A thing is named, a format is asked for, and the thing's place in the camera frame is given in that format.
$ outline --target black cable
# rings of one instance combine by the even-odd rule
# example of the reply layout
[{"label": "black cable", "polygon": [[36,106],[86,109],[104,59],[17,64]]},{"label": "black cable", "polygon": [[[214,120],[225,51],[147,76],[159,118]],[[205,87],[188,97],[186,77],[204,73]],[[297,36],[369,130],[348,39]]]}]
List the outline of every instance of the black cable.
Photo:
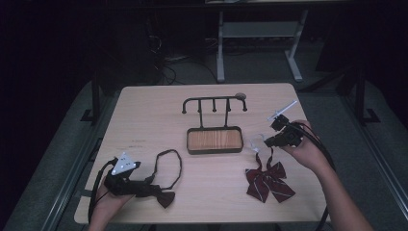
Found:
[{"label": "black cable", "polygon": [[[307,137],[321,151],[321,153],[323,153],[329,165],[333,168],[334,171],[336,171],[336,168],[335,168],[335,165],[334,165],[333,159],[331,158],[330,153],[327,151],[326,147],[320,141],[319,137],[313,132],[313,130],[310,127],[308,127],[306,124],[303,124],[303,123],[295,123],[295,124],[307,127],[312,132],[313,136],[310,135],[308,132],[306,132],[306,130],[299,128],[298,126],[295,126],[292,123],[287,123],[286,125],[290,126],[296,131],[301,132],[305,137]],[[319,225],[315,231],[321,231],[321,228],[326,223],[328,215],[329,215],[329,212],[326,206],[326,208],[324,209],[323,215],[321,216]]]},{"label": "black cable", "polygon": [[105,168],[108,165],[113,165],[114,166],[116,163],[117,163],[117,158],[114,158],[113,160],[109,161],[104,166],[102,166],[102,168],[98,171],[98,175],[96,176],[95,184],[93,185],[92,193],[90,195],[89,209],[88,209],[88,221],[89,221],[89,223],[90,223],[90,220],[92,219],[93,209],[95,208],[95,205],[96,205],[95,198],[96,198],[96,193],[97,193],[97,190],[98,190],[98,187],[99,187],[99,183],[100,183],[101,178],[102,178],[102,174],[103,174]]},{"label": "black cable", "polygon": [[109,191],[106,191],[101,197],[99,197],[96,201],[95,201],[95,205],[99,202],[99,200],[101,200],[106,194],[108,194]]}]

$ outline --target black strap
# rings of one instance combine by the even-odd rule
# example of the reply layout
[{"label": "black strap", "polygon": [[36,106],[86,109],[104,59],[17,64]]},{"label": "black strap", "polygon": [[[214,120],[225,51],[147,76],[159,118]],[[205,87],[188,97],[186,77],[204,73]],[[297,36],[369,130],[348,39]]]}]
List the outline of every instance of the black strap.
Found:
[{"label": "black strap", "polygon": [[179,171],[179,175],[178,175],[177,179],[171,184],[171,186],[169,186],[169,187],[167,187],[167,188],[162,188],[162,190],[171,190],[171,189],[173,188],[173,186],[174,186],[174,185],[177,183],[177,181],[180,179],[180,177],[181,177],[181,171],[182,171],[182,168],[183,168],[183,162],[182,162],[182,160],[181,160],[181,157],[180,157],[179,153],[178,153],[176,150],[174,150],[174,149],[169,149],[169,150],[164,151],[164,152],[161,152],[161,153],[159,153],[159,154],[157,155],[157,157],[156,157],[156,164],[155,164],[155,166],[154,166],[154,172],[153,172],[153,174],[152,174],[151,176],[147,177],[147,178],[144,180],[145,182],[147,182],[147,183],[149,183],[149,184],[151,184],[151,183],[153,182],[153,180],[154,180],[154,178],[155,178],[155,176],[156,176],[156,173],[157,173],[157,165],[158,165],[158,163],[159,163],[159,158],[162,157],[162,156],[164,156],[165,154],[170,153],[170,152],[174,152],[174,153],[177,155],[177,158],[179,159],[179,163],[180,163],[180,171]]}]

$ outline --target table leg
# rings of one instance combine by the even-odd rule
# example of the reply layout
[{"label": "table leg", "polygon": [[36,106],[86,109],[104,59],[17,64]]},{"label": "table leg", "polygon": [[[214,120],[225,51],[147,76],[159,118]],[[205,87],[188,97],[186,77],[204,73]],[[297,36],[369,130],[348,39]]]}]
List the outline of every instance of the table leg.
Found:
[{"label": "table leg", "polygon": [[299,23],[297,23],[296,31],[294,32],[292,48],[291,50],[285,51],[286,59],[288,60],[294,80],[296,82],[303,81],[299,68],[297,67],[296,61],[294,60],[294,53],[296,52],[297,45],[299,44],[300,41],[300,36],[302,35],[303,32],[303,27],[305,25],[307,13],[308,13],[307,10],[302,12],[302,16],[300,17]]}]

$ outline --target small object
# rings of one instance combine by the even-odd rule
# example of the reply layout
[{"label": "small object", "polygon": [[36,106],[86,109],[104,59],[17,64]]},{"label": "small object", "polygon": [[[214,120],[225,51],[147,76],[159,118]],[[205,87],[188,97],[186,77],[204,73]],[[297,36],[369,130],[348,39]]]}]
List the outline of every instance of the small object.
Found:
[{"label": "small object", "polygon": [[288,106],[282,108],[281,110],[275,111],[275,114],[272,116],[269,116],[267,118],[268,121],[272,121],[273,119],[275,119],[276,117],[278,117],[279,115],[285,113],[291,106],[293,106],[295,103],[297,103],[297,100],[294,100],[292,103],[290,103]]},{"label": "small object", "polygon": [[114,169],[112,170],[112,175],[118,175],[122,172],[131,170],[131,169],[135,169],[135,168],[136,168],[136,164],[126,154],[126,152],[123,152],[120,158],[117,160],[117,163]]},{"label": "small object", "polygon": [[278,116],[270,126],[275,131],[283,130],[276,136],[264,140],[268,147],[299,146],[302,142],[303,133],[300,131],[300,125],[298,123],[289,123],[289,120],[284,115]]}]

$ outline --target patterned fabric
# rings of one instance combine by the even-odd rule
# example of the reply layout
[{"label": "patterned fabric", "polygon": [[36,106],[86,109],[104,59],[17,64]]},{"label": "patterned fabric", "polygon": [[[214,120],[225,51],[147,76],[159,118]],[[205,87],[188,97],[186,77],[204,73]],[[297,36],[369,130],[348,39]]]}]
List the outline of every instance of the patterned fabric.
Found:
[{"label": "patterned fabric", "polygon": [[286,172],[282,164],[279,162],[273,167],[270,165],[272,162],[273,149],[271,149],[271,156],[268,159],[267,170],[262,171],[262,163],[259,159],[258,153],[256,154],[256,162],[259,164],[257,169],[247,169],[246,179],[248,180],[249,187],[246,192],[249,195],[266,202],[269,191],[275,196],[276,200],[281,203],[291,198],[295,192],[281,179],[286,179]]}]

